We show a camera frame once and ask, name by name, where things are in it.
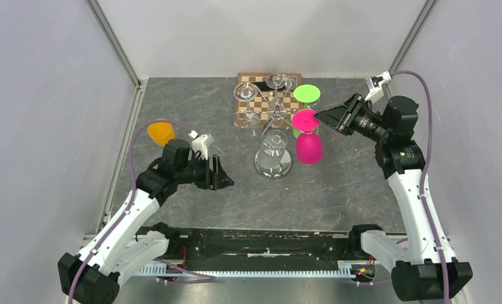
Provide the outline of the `pink plastic wine glass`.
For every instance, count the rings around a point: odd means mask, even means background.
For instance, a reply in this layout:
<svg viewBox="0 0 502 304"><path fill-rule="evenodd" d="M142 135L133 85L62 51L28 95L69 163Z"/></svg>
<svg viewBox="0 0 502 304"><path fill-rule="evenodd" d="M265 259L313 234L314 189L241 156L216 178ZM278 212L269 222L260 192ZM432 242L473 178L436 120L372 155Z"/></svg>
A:
<svg viewBox="0 0 502 304"><path fill-rule="evenodd" d="M296 157L301 163L312 165L323 157L323 144L316 133L320 122L315 118L316 111L299 110L292 117L292 125L299 132L296 138Z"/></svg>

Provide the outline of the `chrome wine glass rack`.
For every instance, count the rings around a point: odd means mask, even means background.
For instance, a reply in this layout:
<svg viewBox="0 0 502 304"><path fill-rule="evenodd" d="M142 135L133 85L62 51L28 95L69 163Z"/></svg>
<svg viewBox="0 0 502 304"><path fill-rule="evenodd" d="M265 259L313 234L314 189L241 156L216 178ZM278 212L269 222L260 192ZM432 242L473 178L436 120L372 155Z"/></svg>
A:
<svg viewBox="0 0 502 304"><path fill-rule="evenodd" d="M287 150L287 131L294 127L292 117L308 109L294 97L302 85L298 73L240 72L233 95L234 126L261 139L253 158L255 171L264 178L280 179L292 168L292 156Z"/></svg>

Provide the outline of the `orange plastic wine glass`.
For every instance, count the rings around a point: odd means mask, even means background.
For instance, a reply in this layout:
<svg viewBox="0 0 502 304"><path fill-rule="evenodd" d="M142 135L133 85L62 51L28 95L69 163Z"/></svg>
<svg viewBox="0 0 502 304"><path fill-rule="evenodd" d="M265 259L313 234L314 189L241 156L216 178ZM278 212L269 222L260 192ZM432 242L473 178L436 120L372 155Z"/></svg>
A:
<svg viewBox="0 0 502 304"><path fill-rule="evenodd" d="M166 146L171 140L175 139L175 131L170 122L152 123L147 128L147 133L153 142L161 147Z"/></svg>

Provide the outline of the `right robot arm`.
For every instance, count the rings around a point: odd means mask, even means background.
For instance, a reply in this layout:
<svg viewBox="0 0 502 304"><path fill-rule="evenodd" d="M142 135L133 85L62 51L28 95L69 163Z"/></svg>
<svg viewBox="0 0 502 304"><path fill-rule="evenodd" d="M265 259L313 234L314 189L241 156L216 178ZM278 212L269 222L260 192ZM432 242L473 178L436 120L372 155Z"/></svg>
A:
<svg viewBox="0 0 502 304"><path fill-rule="evenodd" d="M457 259L437 216L427 177L429 159L413 140L418 104L392 97L382 113L374 112L359 94L345 103L319 111L315 118L349 136L359 133L375 143L375 159L399 205L408 246L401 247L376 225L356 225L348 251L368 254L390 273L401 301L450 300L473 277L468 262Z"/></svg>

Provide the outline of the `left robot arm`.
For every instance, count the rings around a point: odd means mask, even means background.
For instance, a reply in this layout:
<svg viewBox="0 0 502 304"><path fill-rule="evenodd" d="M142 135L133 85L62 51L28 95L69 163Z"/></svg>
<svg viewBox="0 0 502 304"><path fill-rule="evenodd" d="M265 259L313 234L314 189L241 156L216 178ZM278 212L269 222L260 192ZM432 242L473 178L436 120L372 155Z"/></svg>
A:
<svg viewBox="0 0 502 304"><path fill-rule="evenodd" d="M159 231L147 232L132 246L128 243L182 184L216 191L234 181L219 156L210 156L199 139L170 140L161 156L135 178L117 214L77 254L65 253L58 261L61 288L69 303L113 303L120 288L147 263L180 253L180 240Z"/></svg>

